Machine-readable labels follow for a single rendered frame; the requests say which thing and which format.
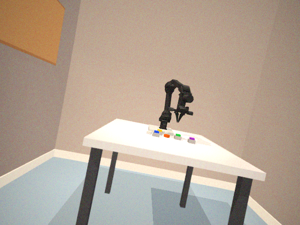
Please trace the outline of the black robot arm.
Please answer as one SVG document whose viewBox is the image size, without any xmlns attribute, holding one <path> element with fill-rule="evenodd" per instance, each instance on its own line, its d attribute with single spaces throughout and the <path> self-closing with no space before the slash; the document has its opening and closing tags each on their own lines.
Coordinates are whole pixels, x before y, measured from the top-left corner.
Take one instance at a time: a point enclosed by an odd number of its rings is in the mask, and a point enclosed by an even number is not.
<svg viewBox="0 0 300 225">
<path fill-rule="evenodd" d="M 194 100 L 189 86 L 183 85 L 178 80 L 174 80 L 174 79 L 167 82 L 165 84 L 165 92 L 166 92 L 165 107 L 164 107 L 164 111 L 162 112 L 162 115 L 159 118 L 159 121 L 161 122 L 159 127 L 160 129 L 167 130 L 166 129 L 167 123 L 170 123 L 172 113 L 168 111 L 167 108 L 171 106 L 172 93 L 174 92 L 174 89 L 176 87 L 180 92 L 180 94 L 178 94 L 179 95 L 178 101 L 192 103 Z M 188 110 L 189 107 L 185 107 L 184 104 L 183 106 L 181 106 L 180 104 L 177 106 L 177 111 L 179 111 L 180 113 L 188 112 Z"/>
</svg>

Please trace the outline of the green button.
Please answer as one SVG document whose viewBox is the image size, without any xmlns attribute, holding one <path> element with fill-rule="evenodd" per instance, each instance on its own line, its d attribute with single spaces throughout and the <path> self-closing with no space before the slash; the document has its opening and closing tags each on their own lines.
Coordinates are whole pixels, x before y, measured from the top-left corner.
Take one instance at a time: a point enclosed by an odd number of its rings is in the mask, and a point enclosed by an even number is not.
<svg viewBox="0 0 300 225">
<path fill-rule="evenodd" d="M 176 135 L 174 135 L 174 139 L 176 139 L 176 140 L 181 140 L 181 139 L 182 139 L 182 137 L 181 137 L 181 135 L 180 135 L 180 134 L 176 134 Z"/>
</svg>

